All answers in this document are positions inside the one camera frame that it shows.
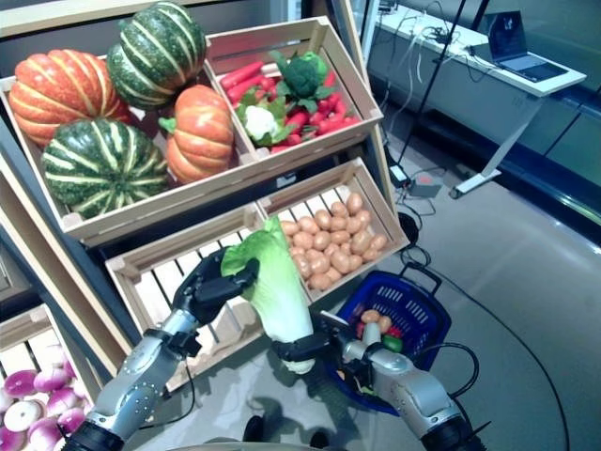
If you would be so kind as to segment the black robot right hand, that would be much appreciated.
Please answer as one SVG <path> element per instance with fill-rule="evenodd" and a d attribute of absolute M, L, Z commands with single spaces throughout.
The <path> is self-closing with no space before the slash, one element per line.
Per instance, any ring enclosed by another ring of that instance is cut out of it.
<path fill-rule="evenodd" d="M 310 316 L 314 327 L 311 334 L 289 343 L 273 340 L 272 349 L 281 360 L 294 363 L 314 358 L 340 360 L 345 346 L 356 339 L 351 327 L 326 311 L 312 312 Z"/>

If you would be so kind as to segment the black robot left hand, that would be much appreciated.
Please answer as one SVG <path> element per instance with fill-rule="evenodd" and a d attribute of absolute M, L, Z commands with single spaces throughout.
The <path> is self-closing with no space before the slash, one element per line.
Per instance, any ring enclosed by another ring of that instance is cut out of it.
<path fill-rule="evenodd" d="M 251 288 L 259 273 L 259 261 L 252 257 L 242 269 L 221 274 L 221 264 L 228 247 L 204 257 L 177 288 L 172 311 L 190 314 L 199 327 L 216 319 L 227 301 Z"/>

